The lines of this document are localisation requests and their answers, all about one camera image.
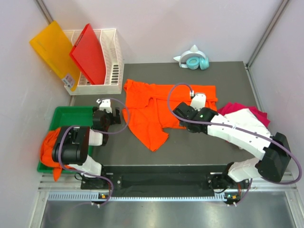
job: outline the cable connector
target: cable connector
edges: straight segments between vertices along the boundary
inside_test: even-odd
[[[191,99],[194,98],[194,90],[190,91],[190,97],[191,97]]]

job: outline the green tray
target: green tray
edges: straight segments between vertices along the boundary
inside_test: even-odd
[[[93,106],[64,106],[55,109],[52,123],[49,131],[55,130],[62,126],[92,126],[93,125]],[[92,146],[89,146],[88,154],[91,155],[93,151]],[[38,172],[53,173],[53,168],[45,166],[39,161]],[[63,173],[72,173],[70,171],[62,170]]]

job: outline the white wall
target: white wall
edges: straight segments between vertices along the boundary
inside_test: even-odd
[[[41,175],[39,149],[69,95],[29,41],[47,23],[33,0],[0,7],[0,227],[26,227]]]
[[[304,1],[292,0],[252,66],[272,132],[284,133],[304,167]],[[294,177],[297,168],[290,165]],[[304,179],[297,184],[304,201]]]
[[[126,63],[172,62],[193,44],[247,62],[280,0],[44,0],[63,29],[117,28]]]

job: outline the orange t-shirt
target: orange t-shirt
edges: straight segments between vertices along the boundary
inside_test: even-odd
[[[128,79],[124,84],[126,106],[130,111],[129,128],[132,133],[150,150],[156,151],[167,140],[169,134],[163,128],[179,128],[180,122],[167,107],[168,93],[173,85],[156,85],[135,82]],[[191,85],[195,93],[206,95],[206,107],[217,110],[215,103],[216,88],[213,85]],[[190,105],[190,90],[187,86],[178,86],[170,97],[170,106],[174,110],[181,102]],[[123,109],[127,121],[127,111]]]

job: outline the white label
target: white label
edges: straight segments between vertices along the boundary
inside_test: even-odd
[[[71,89],[74,86],[75,80],[74,78],[68,73],[66,76],[62,79],[62,81],[66,84],[66,86]]]

